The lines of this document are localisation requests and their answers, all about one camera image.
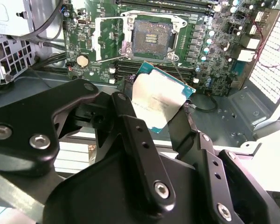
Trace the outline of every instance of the black cable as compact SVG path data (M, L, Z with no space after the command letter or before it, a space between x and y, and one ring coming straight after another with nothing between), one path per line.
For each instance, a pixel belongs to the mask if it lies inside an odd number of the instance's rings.
M53 38L51 38L51 39L50 38L44 38L44 37L41 37L39 35L37 35L36 37L38 39L40 39L41 41L44 41L44 42L55 41L59 37L59 35L61 33L62 24L63 24L63 14L61 13L59 30L58 30L57 34Z
M43 78L37 73L37 71L34 71L31 67L28 67L28 69L32 71L36 75L36 77L38 77L47 87L49 87L50 89L52 88L45 80L43 80Z
M54 55L52 57L49 57L43 61L40 61L38 63L35 63L34 65L31 66L32 69L35 69L35 68L40 68L40 67L43 67L43 66L46 66L48 64L51 64L51 62L55 59L59 59L60 61L63 61L66 59L66 53L61 53L61 54L58 54L58 55Z
M51 14L51 16L38 29L36 29L32 33L29 33L29 34L26 34L23 36L12 36L12 37L15 40L28 40L28 39L36 37L43 31L45 31L49 27L49 25L51 25L51 23L54 21L55 17L60 13L62 4L63 4L63 0L59 0L57 6L56 6L55 10L53 11L53 13Z
M55 44L55 43L50 43L50 42L44 42L42 43L44 47L51 47L51 48L56 48L58 50L65 50L65 46Z
M195 107L195 110L200 111L200 112L204 112L204 113L208 113L208 112L212 112L212 111L216 110L218 108L217 101L211 95L208 95L208 97L214 103L215 106L211 109L202 109L202 108L199 108L199 107Z

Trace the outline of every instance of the mounting screw hole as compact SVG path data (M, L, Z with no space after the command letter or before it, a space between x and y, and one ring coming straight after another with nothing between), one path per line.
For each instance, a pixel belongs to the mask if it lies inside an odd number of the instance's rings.
M217 173L215 173L216 178L218 178L219 180L221 179L221 176Z
M137 126L136 129L137 129L139 132L143 132L143 129L142 129L140 126Z
M142 142L144 148L149 148L149 145L146 142Z
M118 97L121 98L122 100L126 100L126 96L123 95L122 93L119 93L119 94L118 94Z

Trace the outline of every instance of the black mounting arm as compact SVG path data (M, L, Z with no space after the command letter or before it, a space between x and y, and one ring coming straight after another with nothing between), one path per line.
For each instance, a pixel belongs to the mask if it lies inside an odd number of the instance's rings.
M63 180L58 139L83 126L96 129L96 163ZM280 209L237 156L216 156L183 108L168 127L178 160L158 154L126 95L82 79L4 106L0 198L44 224L280 224Z

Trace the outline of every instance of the cable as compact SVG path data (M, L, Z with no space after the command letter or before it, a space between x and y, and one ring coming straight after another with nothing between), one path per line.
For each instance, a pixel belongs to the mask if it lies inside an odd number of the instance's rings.
M47 87L50 89L52 88L43 78L36 72L34 71L31 67L28 67L29 70L31 70Z
M174 62L172 62L172 64L173 64L173 66L175 67L177 73L179 74L179 77L181 78L182 82L183 82L184 84L187 84L187 82L183 79L183 77L182 77L180 71L178 70L178 68L177 68L177 66L174 64Z
M262 49L264 48L265 39L264 39L264 37L263 37L263 35L262 35L262 32L261 32L259 26L258 26L257 23L255 22L255 20L252 20L252 23L253 23L253 25L256 27L257 31L260 33L260 36L261 36L261 44L260 44L260 46L259 46L259 48L258 48L258 51L256 52L256 56L257 56L257 59L258 59L258 63L259 63L261 66L263 66L263 67L265 67L265 68L268 68L268 69L269 69L269 68L276 68L276 67L280 66L280 64L272 65L272 66L267 66L267 65L264 65L263 63L261 63L261 62L259 61L260 53L261 53Z
M63 4L63 0L59 0L55 10L53 11L53 13L51 14L51 16L35 31L33 31L32 33L23 35L23 36L12 36L15 40L28 40L31 39L37 35L39 35L40 33L42 33L43 31L45 31L49 25L51 25L51 23L53 22L53 20L55 19L55 17L60 13L61 7Z
M49 39L49 38L44 38L44 37L41 37L41 36L39 36L39 35L37 35L36 37L37 37L38 39L40 39L41 41L44 41L44 42L55 41L55 40L59 37L59 35L60 35L60 33L61 33L62 24L63 24L63 14L61 13L59 30L58 30L57 34L56 34L53 38L51 38L51 39Z
M197 107L196 105L194 105L194 104L189 104L189 106L191 106L191 107L193 107L195 110L197 110L197 111L200 111L200 112L204 112L204 113L209 113L209 112L212 112L212 111L214 111L214 110L216 110L217 108L218 108L218 103L217 103L217 101L210 95L210 94L207 94L207 96L210 98L210 100L214 103L214 107L213 108L211 108L211 109L202 109L202 108L199 108L199 107Z
M44 47L51 47L51 48L56 48L58 50L65 50L65 46L55 44L55 43L50 43L50 42L44 42L42 43Z
M56 62L59 62L59 61L63 61L65 59L66 59L66 53L64 52L64 53L49 57L49 58L47 58L47 59L45 59L41 62L35 63L34 65L31 66L31 68L35 69L35 68L44 67L46 65L56 63Z

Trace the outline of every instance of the black plastic bracket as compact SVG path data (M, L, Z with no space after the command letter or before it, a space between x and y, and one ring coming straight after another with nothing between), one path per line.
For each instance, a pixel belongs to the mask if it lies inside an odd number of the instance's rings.
M98 95L95 85L77 79L0 108L0 126L11 130L0 140L0 171L43 175L51 170L59 151L58 136L66 118L80 103ZM41 134L50 143L36 149L29 139Z

